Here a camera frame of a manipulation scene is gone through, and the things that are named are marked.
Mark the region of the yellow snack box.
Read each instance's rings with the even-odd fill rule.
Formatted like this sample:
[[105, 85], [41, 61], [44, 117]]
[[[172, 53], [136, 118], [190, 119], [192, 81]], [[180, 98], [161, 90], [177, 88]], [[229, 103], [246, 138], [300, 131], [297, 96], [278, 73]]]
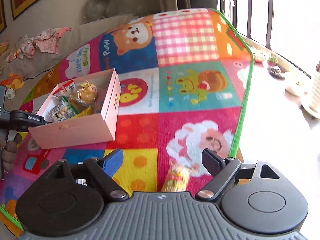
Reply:
[[86, 109], [84, 109], [83, 111], [81, 111], [79, 114], [74, 116], [74, 118], [80, 118], [80, 117], [88, 116], [91, 114], [92, 114], [92, 106], [89, 106]]

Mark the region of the colourful cartoon patchwork blanket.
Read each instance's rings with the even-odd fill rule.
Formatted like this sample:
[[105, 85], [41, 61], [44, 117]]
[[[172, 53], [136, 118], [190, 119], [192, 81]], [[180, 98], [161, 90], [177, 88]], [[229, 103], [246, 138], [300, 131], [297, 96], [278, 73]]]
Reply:
[[213, 9], [163, 12], [99, 31], [40, 79], [27, 80], [11, 105], [37, 113], [58, 84], [111, 70], [121, 87], [114, 141], [44, 150], [23, 133], [15, 168], [1, 182], [1, 224], [13, 237], [22, 233], [16, 202], [57, 160], [76, 164], [116, 148], [124, 161], [113, 178], [127, 193], [159, 191], [172, 164], [190, 169], [187, 191], [196, 193], [211, 179], [204, 148], [236, 155], [247, 100], [239, 73], [252, 64], [244, 40]]

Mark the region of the red white candy packet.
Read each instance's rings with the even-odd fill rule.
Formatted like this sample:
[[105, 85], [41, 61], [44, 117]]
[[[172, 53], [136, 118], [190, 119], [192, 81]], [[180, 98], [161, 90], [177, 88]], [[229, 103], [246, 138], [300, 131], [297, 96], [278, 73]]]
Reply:
[[75, 90], [75, 82], [74, 80], [69, 80], [60, 88], [58, 88], [54, 93], [53, 96], [56, 98], [61, 98], [63, 96], [68, 97], [73, 91]]

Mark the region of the pink floral cloth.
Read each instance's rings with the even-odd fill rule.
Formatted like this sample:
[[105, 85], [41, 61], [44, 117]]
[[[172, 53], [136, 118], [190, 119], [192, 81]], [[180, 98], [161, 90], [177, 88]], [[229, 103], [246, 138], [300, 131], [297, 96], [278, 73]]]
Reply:
[[58, 54], [59, 39], [72, 29], [69, 27], [48, 28], [41, 31], [35, 37], [28, 37], [14, 52], [7, 53], [5, 60], [7, 63], [15, 59], [32, 59], [38, 49], [42, 53]]

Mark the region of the green white peanut snack bag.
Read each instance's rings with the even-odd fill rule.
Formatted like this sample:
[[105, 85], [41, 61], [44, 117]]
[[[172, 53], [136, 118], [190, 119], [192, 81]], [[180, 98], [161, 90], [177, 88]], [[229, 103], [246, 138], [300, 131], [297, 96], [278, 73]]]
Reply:
[[59, 103], [48, 114], [52, 122], [61, 122], [77, 116], [79, 111], [69, 102], [67, 97], [62, 96]]

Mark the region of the round bun in clear wrapper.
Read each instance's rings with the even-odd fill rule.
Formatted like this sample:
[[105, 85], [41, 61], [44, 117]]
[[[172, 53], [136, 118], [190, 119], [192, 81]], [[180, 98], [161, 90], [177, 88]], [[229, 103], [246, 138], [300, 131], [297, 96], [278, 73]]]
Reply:
[[86, 108], [95, 105], [98, 95], [97, 86], [90, 81], [84, 81], [75, 84], [69, 93], [68, 100], [77, 107]]

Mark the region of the grey neck pillow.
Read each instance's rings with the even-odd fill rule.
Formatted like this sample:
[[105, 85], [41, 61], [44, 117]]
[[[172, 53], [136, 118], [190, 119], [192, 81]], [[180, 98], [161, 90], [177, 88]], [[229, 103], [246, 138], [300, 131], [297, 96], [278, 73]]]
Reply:
[[123, 0], [87, 0], [82, 7], [82, 23], [117, 16], [123, 12]]

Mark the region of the potted plant on sill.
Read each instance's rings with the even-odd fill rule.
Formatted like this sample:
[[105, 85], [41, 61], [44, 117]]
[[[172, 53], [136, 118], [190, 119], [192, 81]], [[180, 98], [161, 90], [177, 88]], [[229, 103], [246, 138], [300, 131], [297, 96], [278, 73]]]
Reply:
[[284, 72], [281, 70], [281, 68], [278, 66], [278, 58], [275, 54], [271, 53], [268, 60], [268, 72], [269, 74], [278, 79], [278, 80], [285, 80]]

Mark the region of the yellow red snack packet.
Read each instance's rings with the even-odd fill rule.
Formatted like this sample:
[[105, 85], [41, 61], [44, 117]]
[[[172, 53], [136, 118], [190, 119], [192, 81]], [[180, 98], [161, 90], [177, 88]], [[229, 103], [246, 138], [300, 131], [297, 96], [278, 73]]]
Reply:
[[179, 165], [169, 161], [169, 169], [165, 177], [161, 192], [184, 192], [187, 190], [192, 177], [199, 171], [199, 164], [191, 166]]

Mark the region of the pink cardboard box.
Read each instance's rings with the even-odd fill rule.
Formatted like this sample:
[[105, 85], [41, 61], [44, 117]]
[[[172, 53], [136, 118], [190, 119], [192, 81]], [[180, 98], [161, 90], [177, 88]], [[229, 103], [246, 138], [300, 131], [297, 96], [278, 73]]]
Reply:
[[52, 149], [114, 141], [120, 100], [120, 82], [115, 69], [74, 79], [91, 81], [98, 98], [91, 115], [30, 127], [29, 132], [40, 148]]

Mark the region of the orange yellow plush toy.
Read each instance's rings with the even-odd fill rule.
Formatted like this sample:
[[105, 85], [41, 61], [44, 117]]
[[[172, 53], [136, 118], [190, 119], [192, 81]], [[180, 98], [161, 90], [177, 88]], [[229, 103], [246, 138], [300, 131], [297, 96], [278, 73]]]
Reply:
[[18, 90], [24, 86], [24, 81], [21, 76], [10, 74], [8, 79], [1, 82], [1, 85], [5, 86], [7, 89]]

